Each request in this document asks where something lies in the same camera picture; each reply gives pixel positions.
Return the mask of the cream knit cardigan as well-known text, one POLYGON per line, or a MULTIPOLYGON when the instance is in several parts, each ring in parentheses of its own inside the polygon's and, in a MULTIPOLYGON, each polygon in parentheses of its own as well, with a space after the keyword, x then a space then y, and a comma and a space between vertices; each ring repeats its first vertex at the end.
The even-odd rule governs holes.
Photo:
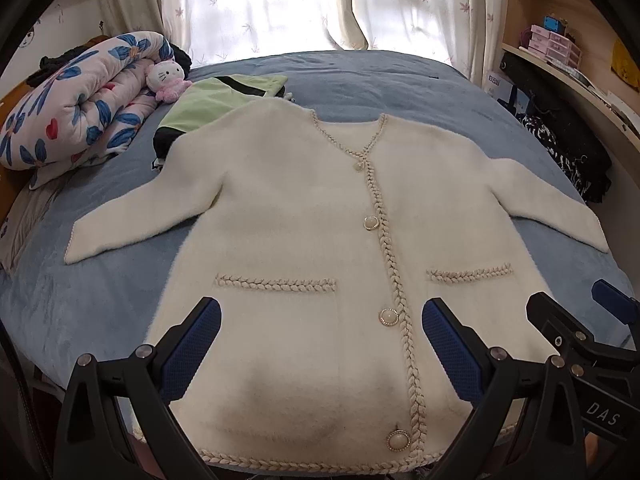
POLYGON ((385 474, 438 460, 470 410, 422 330, 427 300, 514 358, 550 356, 526 318, 547 283, 518 217, 608 250, 584 203, 461 134, 261 98, 180 136, 157 177, 77 220, 65 261, 191 220, 148 339, 203 297, 221 306, 172 408, 201 458, 385 474))

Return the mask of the blue bed blanket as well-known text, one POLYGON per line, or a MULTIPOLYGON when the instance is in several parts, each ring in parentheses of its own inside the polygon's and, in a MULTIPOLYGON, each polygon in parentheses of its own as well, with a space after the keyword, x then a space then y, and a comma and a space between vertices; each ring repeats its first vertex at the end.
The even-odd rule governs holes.
MULTIPOLYGON (((487 155, 515 159, 563 193, 574 191, 516 119, 446 64, 397 52, 326 51, 212 65, 192 76, 232 74, 283 74, 296 103, 330 122, 365 122, 385 112, 461 133, 487 155)), ((158 108, 124 154, 75 172, 30 233, 17 266, 1 275, 1 318, 15 348, 59 385, 81 354, 117 359, 142 342, 190 231, 183 223, 76 266, 63 261, 76 219, 152 178, 152 139, 164 114, 158 108)), ((598 341, 629 346, 628 328, 591 297, 601 278, 631 292, 614 258, 533 221, 516 228, 559 303, 598 341)))

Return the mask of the pink storage boxes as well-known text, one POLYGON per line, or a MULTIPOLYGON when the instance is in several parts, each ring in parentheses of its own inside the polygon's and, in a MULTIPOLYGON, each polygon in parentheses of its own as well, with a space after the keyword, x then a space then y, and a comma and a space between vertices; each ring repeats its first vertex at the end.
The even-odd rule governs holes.
POLYGON ((578 68, 582 60, 582 50, 572 40, 538 25, 530 26, 526 50, 538 58, 552 58, 573 68, 578 68))

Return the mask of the wooden shelf unit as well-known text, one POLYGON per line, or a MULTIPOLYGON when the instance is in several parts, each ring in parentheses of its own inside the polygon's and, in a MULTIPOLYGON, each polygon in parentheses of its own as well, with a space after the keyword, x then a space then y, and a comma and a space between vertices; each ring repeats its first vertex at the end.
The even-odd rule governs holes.
POLYGON ((512 89, 498 99, 514 116, 533 104, 541 113, 579 117, 611 157, 639 177, 639 71, 622 40, 589 0, 504 0, 496 60, 512 89), (578 68, 526 50, 538 25, 582 50, 578 68))

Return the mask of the floral rolled quilt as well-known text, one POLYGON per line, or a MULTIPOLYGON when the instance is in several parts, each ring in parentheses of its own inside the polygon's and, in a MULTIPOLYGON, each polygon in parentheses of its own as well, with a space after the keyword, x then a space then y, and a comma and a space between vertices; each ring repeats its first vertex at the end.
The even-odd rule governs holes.
POLYGON ((169 42, 157 32, 122 34, 82 52, 6 116, 1 165, 32 170, 34 190, 126 151, 158 105, 146 86, 146 70, 173 58, 169 42))

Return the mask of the green folded garment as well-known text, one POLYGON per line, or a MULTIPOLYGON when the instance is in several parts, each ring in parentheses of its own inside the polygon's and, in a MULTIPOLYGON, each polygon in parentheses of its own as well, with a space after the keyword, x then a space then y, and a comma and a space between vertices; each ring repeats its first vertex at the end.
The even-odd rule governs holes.
POLYGON ((214 122, 250 101, 261 98, 292 101, 293 93, 285 88, 287 82, 288 77, 280 74, 233 74, 194 82, 172 104, 154 133, 152 169, 162 169, 171 144, 179 136, 214 122))

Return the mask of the white floral curtain right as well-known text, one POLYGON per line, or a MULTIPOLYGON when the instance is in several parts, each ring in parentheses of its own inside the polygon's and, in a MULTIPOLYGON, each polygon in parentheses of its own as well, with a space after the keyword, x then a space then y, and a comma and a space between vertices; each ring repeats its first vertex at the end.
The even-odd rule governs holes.
POLYGON ((432 58, 481 86, 498 50, 504 0, 341 0, 345 46, 432 58))

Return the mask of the white floral curtain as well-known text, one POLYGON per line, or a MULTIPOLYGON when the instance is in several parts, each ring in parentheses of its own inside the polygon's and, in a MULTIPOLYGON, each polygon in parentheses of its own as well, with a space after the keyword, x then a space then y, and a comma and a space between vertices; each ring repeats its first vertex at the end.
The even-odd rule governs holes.
POLYGON ((504 0, 341 0, 345 46, 432 58, 481 86, 498 50, 504 0))
POLYGON ((343 50, 338 0, 98 0, 104 30, 159 32, 198 66, 343 50))

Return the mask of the hello kitty plush toy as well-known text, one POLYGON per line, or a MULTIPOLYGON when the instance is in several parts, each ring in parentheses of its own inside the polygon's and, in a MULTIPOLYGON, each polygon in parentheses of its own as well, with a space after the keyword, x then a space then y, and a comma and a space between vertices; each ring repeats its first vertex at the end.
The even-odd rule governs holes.
POLYGON ((175 103, 192 86, 183 68, 174 60, 153 64, 145 72, 146 86, 159 103, 175 103))

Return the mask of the white floral curtain left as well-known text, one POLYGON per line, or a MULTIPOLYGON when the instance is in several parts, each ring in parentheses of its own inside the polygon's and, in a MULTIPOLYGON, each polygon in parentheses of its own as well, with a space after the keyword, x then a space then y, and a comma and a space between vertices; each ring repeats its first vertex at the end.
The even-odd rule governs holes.
POLYGON ((198 66, 343 50, 338 0, 98 0, 104 30, 159 32, 198 66))

